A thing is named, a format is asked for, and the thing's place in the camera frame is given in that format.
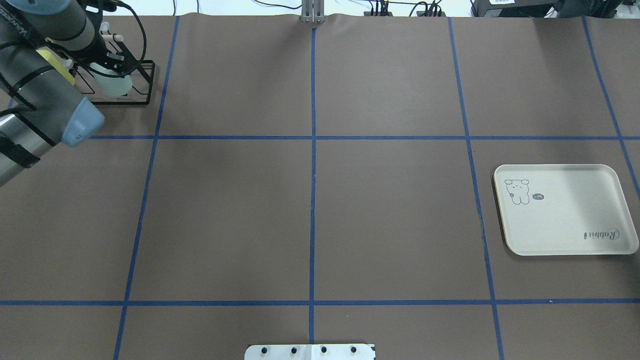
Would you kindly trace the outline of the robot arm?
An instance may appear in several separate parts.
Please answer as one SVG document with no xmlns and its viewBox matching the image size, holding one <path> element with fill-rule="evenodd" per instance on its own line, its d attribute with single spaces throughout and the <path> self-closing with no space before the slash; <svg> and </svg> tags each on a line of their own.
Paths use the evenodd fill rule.
<svg viewBox="0 0 640 360">
<path fill-rule="evenodd" d="M 48 47 L 100 76 L 123 77 L 126 57 L 108 50 L 100 33 L 114 0 L 3 0 L 1 89 L 15 106 L 1 112 L 1 184 L 31 169 L 58 144 L 80 145 L 105 116 L 39 53 Z"/>
</svg>

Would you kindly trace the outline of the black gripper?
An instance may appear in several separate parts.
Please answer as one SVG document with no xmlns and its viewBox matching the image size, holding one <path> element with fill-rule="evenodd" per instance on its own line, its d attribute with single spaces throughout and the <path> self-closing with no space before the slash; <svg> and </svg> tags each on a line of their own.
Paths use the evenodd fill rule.
<svg viewBox="0 0 640 360">
<path fill-rule="evenodd" d="M 112 44 L 114 34 L 110 32 L 110 23 L 102 22 L 94 37 L 94 47 L 90 50 L 90 65 L 105 74 L 119 75 L 124 70 L 125 55 Z"/>
</svg>

